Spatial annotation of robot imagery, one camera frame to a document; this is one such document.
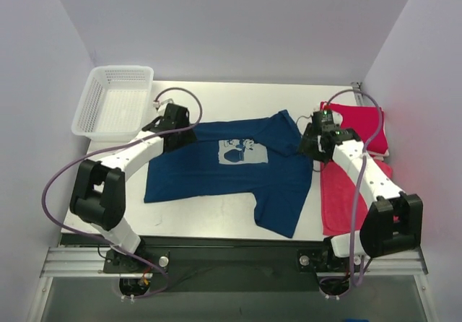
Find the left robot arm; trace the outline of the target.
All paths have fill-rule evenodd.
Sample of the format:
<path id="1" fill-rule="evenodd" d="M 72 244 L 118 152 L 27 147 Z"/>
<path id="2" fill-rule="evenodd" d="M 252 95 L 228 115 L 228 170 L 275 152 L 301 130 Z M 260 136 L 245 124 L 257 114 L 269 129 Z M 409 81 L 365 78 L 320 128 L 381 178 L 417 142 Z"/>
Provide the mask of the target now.
<path id="1" fill-rule="evenodd" d="M 141 271 L 146 255 L 139 250 L 141 238 L 124 217 L 126 182 L 150 160 L 195 141 L 192 129 L 140 131 L 128 144 L 109 149 L 109 155 L 98 160 L 87 158 L 79 164 L 70 211 L 121 253 L 120 263 L 127 271 Z"/>

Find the blue t-shirt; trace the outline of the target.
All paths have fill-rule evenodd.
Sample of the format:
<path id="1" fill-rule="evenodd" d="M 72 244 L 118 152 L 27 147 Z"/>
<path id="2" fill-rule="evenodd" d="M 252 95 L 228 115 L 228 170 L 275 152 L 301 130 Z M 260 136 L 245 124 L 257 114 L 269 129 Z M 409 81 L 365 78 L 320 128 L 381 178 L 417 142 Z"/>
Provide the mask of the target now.
<path id="1" fill-rule="evenodd" d="M 149 162 L 144 202 L 251 193 L 255 223 L 292 238 L 312 183 L 287 110 L 268 118 L 200 123 L 197 140 Z"/>

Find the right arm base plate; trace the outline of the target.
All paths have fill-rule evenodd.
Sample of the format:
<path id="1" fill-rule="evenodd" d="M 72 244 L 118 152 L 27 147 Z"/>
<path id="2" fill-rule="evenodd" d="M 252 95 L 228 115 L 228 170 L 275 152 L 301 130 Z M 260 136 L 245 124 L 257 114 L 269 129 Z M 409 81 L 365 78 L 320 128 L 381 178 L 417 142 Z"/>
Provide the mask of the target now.
<path id="1" fill-rule="evenodd" d="M 349 273 L 348 258 L 336 257 L 332 250 L 320 248 L 299 249 L 297 251 L 297 265 L 300 272 Z"/>

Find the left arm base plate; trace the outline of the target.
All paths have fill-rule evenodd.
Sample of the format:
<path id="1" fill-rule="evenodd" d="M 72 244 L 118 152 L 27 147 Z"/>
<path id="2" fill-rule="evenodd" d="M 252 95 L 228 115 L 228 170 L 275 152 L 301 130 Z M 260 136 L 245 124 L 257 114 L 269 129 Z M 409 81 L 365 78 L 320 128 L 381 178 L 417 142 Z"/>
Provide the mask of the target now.
<path id="1" fill-rule="evenodd" d="M 141 256 L 151 263 L 156 264 L 161 269 L 168 270 L 170 260 L 169 251 L 164 253 L 147 251 L 147 253 Z M 149 273 L 157 272 L 156 269 L 152 269 L 143 262 L 115 250 L 109 250 L 105 255 L 103 266 L 105 274 L 142 274 L 146 269 L 149 270 Z"/>

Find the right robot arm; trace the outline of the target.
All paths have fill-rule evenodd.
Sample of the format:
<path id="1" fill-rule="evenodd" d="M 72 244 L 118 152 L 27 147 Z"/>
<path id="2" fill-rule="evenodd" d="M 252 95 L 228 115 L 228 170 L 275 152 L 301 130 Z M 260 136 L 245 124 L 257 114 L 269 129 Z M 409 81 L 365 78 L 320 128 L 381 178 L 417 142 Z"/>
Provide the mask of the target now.
<path id="1" fill-rule="evenodd" d="M 323 267 L 336 270 L 347 256 L 377 258 L 420 246 L 423 201 L 387 177 L 352 129 L 310 123 L 298 151 L 324 164 L 336 163 L 354 183 L 354 197 L 362 197 L 367 207 L 358 230 L 332 237 L 331 245 L 321 250 Z"/>

